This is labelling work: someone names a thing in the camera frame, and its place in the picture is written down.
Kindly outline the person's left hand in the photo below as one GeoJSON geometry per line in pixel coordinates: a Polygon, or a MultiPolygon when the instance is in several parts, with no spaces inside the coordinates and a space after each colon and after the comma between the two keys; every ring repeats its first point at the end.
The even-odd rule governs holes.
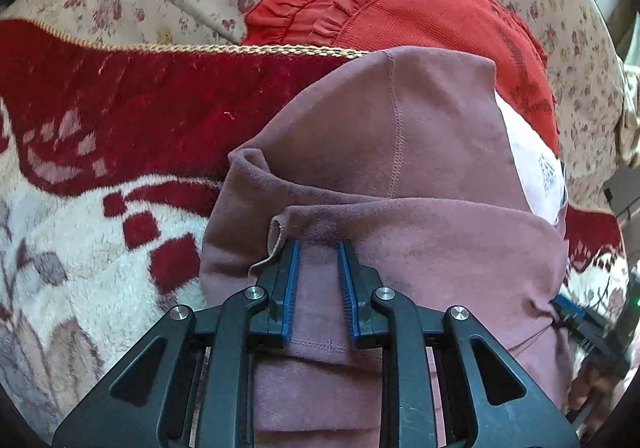
{"type": "Polygon", "coordinates": [[[600,395],[600,400],[587,416],[584,427],[591,433],[597,431],[612,410],[614,390],[620,385],[620,378],[614,373],[600,372],[591,361],[584,361],[578,376],[570,384],[567,405],[570,410],[577,410],[587,402],[591,394],[600,395]]]}

